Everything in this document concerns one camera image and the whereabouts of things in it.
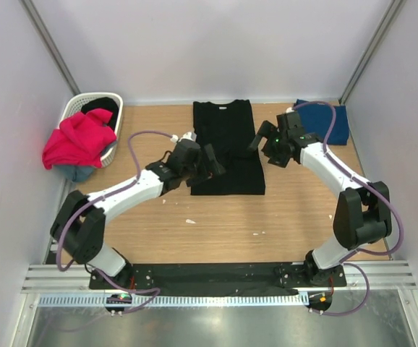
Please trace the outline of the aluminium frame rail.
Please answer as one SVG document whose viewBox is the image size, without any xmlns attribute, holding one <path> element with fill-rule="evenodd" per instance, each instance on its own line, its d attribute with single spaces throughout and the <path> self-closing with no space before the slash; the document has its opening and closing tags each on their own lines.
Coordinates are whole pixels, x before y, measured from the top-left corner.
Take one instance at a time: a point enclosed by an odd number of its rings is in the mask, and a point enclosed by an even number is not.
<svg viewBox="0 0 418 347">
<path fill-rule="evenodd" d="M 365 290 L 362 272 L 371 290 L 416 289 L 416 281 L 406 260 L 356 261 L 344 266 L 347 288 Z"/>
</svg>

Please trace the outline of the black t-shirt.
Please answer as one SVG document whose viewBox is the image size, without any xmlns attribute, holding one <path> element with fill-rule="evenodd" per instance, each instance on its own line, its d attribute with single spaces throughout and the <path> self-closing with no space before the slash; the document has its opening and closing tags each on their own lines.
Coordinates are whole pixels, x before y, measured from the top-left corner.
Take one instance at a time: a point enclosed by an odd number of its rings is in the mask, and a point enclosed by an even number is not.
<svg viewBox="0 0 418 347">
<path fill-rule="evenodd" d="M 225 174 L 191 188 L 193 196 L 264 195 L 265 177 L 258 151 L 250 152 L 255 138 L 249 100 L 226 104 L 193 103 L 193 127 L 197 143 L 213 146 Z"/>
</svg>

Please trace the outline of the aluminium corner post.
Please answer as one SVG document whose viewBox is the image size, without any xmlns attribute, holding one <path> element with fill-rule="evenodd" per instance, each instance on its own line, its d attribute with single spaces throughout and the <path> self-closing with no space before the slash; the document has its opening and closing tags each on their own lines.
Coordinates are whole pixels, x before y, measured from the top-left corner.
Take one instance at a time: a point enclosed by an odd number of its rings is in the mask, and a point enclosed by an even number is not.
<svg viewBox="0 0 418 347">
<path fill-rule="evenodd" d="M 54 65 L 58 69 L 62 79 L 65 81 L 67 87 L 73 95 L 81 93 L 78 84 L 76 83 L 69 67 L 67 66 L 60 50 L 58 49 L 55 40 L 49 32 L 43 18 L 41 17 L 38 9 L 36 8 L 32 0 L 19 0 L 22 8 L 24 9 L 28 19 L 35 28 L 35 31 L 39 35 L 43 45 L 45 46 L 49 56 L 52 58 Z"/>
<path fill-rule="evenodd" d="M 376 27 L 375 32 L 373 33 L 370 39 L 370 42 L 367 44 L 367 47 L 362 54 L 362 57 L 360 58 L 356 68 L 354 69 L 350 80 L 344 88 L 341 97 L 338 99 L 340 105 L 344 105 L 350 98 L 362 75 L 368 68 L 373 57 L 378 52 L 380 45 L 382 44 L 389 30 L 393 26 L 393 23 L 399 16 L 399 13 L 403 9 L 405 3 L 405 0 L 390 1 L 390 4 L 388 5 L 388 8 L 385 10 L 381 20 L 379 21 L 378 26 Z"/>
</svg>

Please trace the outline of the grey-blue garment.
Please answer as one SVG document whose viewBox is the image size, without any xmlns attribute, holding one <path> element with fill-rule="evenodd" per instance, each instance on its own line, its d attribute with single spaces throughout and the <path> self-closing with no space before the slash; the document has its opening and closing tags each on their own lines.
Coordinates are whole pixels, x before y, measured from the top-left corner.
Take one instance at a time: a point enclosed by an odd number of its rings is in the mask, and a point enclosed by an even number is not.
<svg viewBox="0 0 418 347">
<path fill-rule="evenodd" d="M 74 183 L 86 181 L 95 171 L 95 168 L 92 166 L 57 165 L 55 168 L 60 171 L 66 179 Z"/>
</svg>

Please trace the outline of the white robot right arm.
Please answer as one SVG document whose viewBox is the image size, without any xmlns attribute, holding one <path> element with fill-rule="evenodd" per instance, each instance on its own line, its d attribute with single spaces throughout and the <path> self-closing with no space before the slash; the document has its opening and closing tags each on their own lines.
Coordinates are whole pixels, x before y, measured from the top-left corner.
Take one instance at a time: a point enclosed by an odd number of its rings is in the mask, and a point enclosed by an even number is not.
<svg viewBox="0 0 418 347">
<path fill-rule="evenodd" d="M 321 286 L 343 260 L 392 232 L 389 189 L 351 170 L 315 133 L 307 133 L 299 113 L 289 109 L 264 121 L 248 149 L 261 149 L 272 165 L 284 168 L 290 160 L 311 170 L 337 198 L 333 234 L 304 259 L 303 275 L 312 286 Z"/>
</svg>

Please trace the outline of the white laundry basket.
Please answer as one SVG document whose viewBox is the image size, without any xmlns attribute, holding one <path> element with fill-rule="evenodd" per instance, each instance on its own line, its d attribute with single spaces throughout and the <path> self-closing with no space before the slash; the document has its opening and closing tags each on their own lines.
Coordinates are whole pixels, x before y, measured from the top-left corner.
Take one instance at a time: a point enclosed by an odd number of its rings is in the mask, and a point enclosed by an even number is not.
<svg viewBox="0 0 418 347">
<path fill-rule="evenodd" d="M 44 167 L 109 165 L 119 139 L 123 105 L 116 93 L 82 93 L 73 97 L 43 149 Z"/>
</svg>

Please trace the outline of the black garment in basket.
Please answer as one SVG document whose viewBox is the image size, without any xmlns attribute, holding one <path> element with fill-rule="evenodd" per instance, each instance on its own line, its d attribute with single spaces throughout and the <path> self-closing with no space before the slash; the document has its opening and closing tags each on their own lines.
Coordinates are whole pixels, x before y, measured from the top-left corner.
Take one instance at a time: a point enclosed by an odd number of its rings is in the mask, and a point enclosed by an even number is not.
<svg viewBox="0 0 418 347">
<path fill-rule="evenodd" d="M 109 124 L 112 124 L 117 120 L 119 115 L 119 106 L 115 102 L 115 100 L 109 97 L 96 98 L 92 101 L 87 102 L 85 105 L 82 106 L 81 112 L 86 114 L 88 111 L 92 111 L 97 108 L 101 108 L 112 113 L 112 116 L 108 121 Z"/>
</svg>

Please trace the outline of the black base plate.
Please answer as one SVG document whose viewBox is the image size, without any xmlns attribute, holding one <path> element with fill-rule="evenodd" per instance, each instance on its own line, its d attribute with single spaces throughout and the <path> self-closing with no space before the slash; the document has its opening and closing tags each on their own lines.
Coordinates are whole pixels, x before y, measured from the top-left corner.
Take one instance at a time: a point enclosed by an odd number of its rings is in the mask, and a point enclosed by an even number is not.
<svg viewBox="0 0 418 347">
<path fill-rule="evenodd" d="M 310 270 L 301 262 L 134 264 L 114 281 L 125 288 L 157 287 L 162 296 L 280 296 L 298 288 L 342 288 L 344 269 Z"/>
</svg>

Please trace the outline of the folded blue t-shirt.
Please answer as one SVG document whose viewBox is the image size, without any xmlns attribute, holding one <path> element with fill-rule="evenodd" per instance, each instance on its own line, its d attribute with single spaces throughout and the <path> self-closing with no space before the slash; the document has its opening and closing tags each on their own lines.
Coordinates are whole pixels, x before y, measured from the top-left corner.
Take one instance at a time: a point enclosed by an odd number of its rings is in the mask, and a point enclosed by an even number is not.
<svg viewBox="0 0 418 347">
<path fill-rule="evenodd" d="M 349 123 L 345 106 L 336 106 L 336 120 L 328 138 L 328 145 L 347 145 L 349 140 Z M 308 133 L 314 132 L 322 139 L 329 129 L 332 121 L 332 112 L 329 106 L 311 104 L 299 110 L 301 122 Z"/>
</svg>

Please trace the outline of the left aluminium corner post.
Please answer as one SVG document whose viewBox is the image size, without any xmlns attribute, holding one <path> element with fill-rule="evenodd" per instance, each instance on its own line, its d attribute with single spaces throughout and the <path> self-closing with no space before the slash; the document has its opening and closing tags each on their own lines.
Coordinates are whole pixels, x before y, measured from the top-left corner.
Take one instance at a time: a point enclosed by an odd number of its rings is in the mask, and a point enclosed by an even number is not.
<svg viewBox="0 0 418 347">
<path fill-rule="evenodd" d="M 73 95 L 81 93 L 78 84 L 76 83 L 69 67 L 67 66 L 60 50 L 58 49 L 55 40 L 49 32 L 43 18 L 41 17 L 38 9 L 36 8 L 32 0 L 19 0 L 22 8 L 24 9 L 28 19 L 35 28 L 35 31 L 39 35 L 43 45 L 45 46 L 49 56 L 52 58 L 54 65 L 58 69 L 62 79 L 65 81 L 67 87 Z"/>
</svg>

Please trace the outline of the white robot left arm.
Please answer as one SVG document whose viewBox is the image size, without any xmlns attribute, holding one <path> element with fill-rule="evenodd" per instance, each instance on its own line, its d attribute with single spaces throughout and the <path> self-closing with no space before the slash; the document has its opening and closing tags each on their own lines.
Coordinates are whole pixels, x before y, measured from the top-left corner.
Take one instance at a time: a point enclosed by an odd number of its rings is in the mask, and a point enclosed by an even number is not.
<svg viewBox="0 0 418 347">
<path fill-rule="evenodd" d="M 165 160 L 149 163 L 136 176 L 103 191 L 68 194 L 50 234 L 72 259 L 93 267 L 93 275 L 114 288 L 131 288 L 132 264 L 104 241 L 109 222 L 129 209 L 180 187 L 191 187 L 226 170 L 212 145 L 179 140 Z"/>
</svg>

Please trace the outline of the right aluminium corner post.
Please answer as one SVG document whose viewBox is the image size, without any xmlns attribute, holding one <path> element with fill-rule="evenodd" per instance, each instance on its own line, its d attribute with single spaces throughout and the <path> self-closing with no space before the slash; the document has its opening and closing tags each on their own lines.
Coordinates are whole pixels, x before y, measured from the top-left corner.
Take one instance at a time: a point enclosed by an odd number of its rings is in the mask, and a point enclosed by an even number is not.
<svg viewBox="0 0 418 347">
<path fill-rule="evenodd" d="M 350 98 L 362 75 L 368 68 L 373 57 L 378 52 L 380 45 L 382 44 L 389 30 L 393 26 L 393 23 L 399 16 L 399 13 L 403 9 L 405 3 L 405 0 L 390 1 L 390 4 L 388 5 L 388 8 L 385 10 L 381 20 L 379 21 L 378 26 L 376 27 L 375 32 L 373 33 L 370 39 L 370 42 L 367 44 L 367 47 L 362 54 L 362 57 L 360 58 L 356 68 L 354 69 L 350 80 L 344 88 L 341 97 L 338 99 L 340 105 L 344 105 Z"/>
</svg>

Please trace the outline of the pink t-shirt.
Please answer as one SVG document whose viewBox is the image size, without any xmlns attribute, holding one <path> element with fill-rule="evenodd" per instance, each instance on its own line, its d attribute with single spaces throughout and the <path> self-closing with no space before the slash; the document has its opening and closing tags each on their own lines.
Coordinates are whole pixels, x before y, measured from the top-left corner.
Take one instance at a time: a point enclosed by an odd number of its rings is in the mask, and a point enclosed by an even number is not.
<svg viewBox="0 0 418 347">
<path fill-rule="evenodd" d="M 86 114 L 77 112 L 61 121 L 43 149 L 45 169 L 57 165 L 100 168 L 101 153 L 116 141 L 114 130 L 108 126 L 111 116 L 110 111 L 97 108 Z"/>
</svg>

